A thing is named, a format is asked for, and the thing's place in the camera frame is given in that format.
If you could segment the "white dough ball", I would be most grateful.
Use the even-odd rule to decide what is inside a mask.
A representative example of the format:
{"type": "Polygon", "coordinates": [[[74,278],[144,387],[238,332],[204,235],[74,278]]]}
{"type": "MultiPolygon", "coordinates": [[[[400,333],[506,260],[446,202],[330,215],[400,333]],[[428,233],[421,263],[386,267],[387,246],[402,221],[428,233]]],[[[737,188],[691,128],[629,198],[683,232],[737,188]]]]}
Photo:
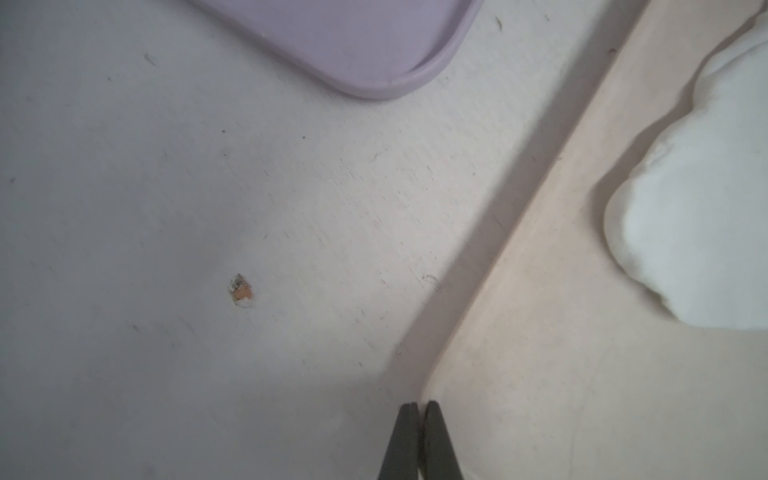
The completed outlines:
{"type": "Polygon", "coordinates": [[[712,56],[689,114],[666,128],[608,201],[604,233],[626,274],[697,327],[767,326],[767,18],[712,56]]]}

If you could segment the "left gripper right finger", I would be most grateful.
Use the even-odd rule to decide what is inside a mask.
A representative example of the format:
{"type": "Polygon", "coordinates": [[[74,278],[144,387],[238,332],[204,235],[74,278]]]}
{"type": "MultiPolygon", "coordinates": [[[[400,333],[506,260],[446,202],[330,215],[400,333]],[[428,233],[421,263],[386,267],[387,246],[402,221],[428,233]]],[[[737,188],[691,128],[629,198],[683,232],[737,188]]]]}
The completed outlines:
{"type": "Polygon", "coordinates": [[[422,474],[426,480],[463,480],[442,409],[430,400],[422,427],[422,474]]]}

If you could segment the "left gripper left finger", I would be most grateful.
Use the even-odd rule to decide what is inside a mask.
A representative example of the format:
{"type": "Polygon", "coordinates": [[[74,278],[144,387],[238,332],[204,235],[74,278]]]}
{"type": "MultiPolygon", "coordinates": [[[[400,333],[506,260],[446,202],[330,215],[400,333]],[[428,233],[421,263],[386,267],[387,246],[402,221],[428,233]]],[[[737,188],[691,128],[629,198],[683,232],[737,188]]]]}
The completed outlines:
{"type": "Polygon", "coordinates": [[[387,445],[378,480],[418,480],[420,453],[420,414],[418,404],[400,406],[387,445]]]}

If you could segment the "beige plastic tray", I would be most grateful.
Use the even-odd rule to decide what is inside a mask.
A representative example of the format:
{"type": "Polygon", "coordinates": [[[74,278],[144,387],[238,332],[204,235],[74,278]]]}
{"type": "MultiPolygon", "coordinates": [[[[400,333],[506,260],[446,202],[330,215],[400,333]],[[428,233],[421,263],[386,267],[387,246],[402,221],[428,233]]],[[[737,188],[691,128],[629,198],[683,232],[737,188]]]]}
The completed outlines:
{"type": "Polygon", "coordinates": [[[763,479],[767,336],[675,321],[603,209],[761,1],[651,1],[429,376],[467,479],[763,479]]]}

